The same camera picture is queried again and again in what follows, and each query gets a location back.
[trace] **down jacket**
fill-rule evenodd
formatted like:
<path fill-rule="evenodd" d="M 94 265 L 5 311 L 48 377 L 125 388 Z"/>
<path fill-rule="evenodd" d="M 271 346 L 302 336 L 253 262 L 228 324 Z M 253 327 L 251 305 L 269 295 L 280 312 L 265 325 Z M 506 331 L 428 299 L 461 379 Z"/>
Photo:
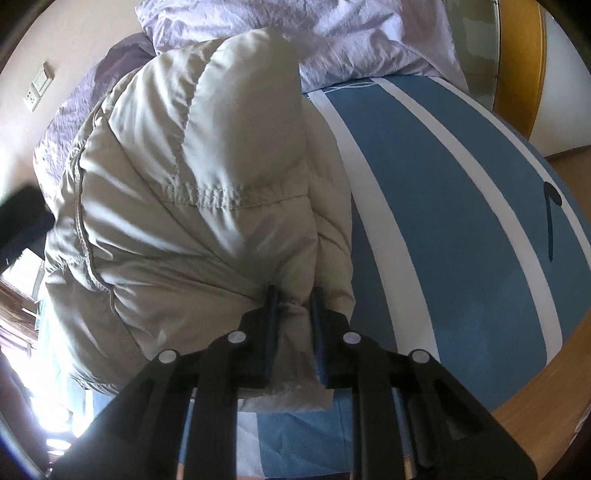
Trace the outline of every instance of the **down jacket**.
<path fill-rule="evenodd" d="M 275 32 L 169 51 L 124 77 L 82 126 L 51 207 L 46 313 L 82 386 L 115 394 L 163 349 L 204 349 L 273 283 L 273 381 L 244 409 L 330 400 L 304 306 L 318 285 L 352 313 L 350 189 Z"/>

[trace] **black plastic bracket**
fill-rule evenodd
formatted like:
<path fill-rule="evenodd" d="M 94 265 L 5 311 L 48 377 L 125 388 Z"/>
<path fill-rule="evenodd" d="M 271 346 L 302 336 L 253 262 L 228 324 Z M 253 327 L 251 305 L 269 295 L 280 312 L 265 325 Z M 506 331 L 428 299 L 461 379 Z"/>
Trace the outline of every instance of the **black plastic bracket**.
<path fill-rule="evenodd" d="M 206 350 L 161 352 L 55 464 L 50 479 L 172 480 L 189 423 L 184 480 L 234 480 L 238 388 L 263 388 L 271 379 L 279 304 L 270 287 L 263 308 L 245 313 L 238 330 Z M 327 310 L 319 288 L 310 318 L 321 382 L 353 392 L 355 480 L 407 478 L 403 440 L 413 478 L 537 480 L 513 438 L 428 352 L 383 350 Z"/>

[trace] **white wall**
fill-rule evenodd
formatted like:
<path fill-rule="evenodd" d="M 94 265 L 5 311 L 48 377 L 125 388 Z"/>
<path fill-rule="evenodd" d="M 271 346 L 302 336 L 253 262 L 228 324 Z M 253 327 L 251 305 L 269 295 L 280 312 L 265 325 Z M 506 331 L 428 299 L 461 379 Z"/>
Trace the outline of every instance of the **white wall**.
<path fill-rule="evenodd" d="M 531 143 L 544 156 L 591 144 L 591 74 L 546 12 L 546 76 Z"/>
<path fill-rule="evenodd" d="M 141 31 L 139 0 L 56 0 L 33 23 L 0 73 L 0 198 L 36 183 L 33 148 L 58 107 L 119 40 Z M 31 113 L 22 101 L 47 61 L 55 79 Z"/>

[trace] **black printed mark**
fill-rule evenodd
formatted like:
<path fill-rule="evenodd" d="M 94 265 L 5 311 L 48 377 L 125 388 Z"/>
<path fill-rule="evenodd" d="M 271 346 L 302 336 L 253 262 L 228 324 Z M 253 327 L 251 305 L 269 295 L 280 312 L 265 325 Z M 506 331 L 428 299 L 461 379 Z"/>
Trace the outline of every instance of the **black printed mark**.
<path fill-rule="evenodd" d="M 562 207 L 562 197 L 554 185 L 545 181 L 544 198 L 546 200 L 546 217 L 548 219 L 548 258 L 552 262 L 552 259 L 554 258 L 554 229 L 552 227 L 552 208 L 550 206 L 550 199 L 552 199 L 556 205 Z"/>

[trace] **blue striped bedsheet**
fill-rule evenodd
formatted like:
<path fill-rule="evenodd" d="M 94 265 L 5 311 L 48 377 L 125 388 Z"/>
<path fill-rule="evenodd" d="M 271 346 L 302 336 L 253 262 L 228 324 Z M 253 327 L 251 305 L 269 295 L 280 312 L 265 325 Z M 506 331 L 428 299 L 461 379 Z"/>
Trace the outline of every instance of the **blue striped bedsheet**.
<path fill-rule="evenodd" d="M 429 350 L 494 410 L 591 305 L 579 208 L 527 140 L 444 80 L 363 79 L 308 97 L 352 187 L 352 327 L 392 351 Z M 240 413 L 239 474 L 349 471 L 350 414 L 347 392 L 327 413 Z"/>

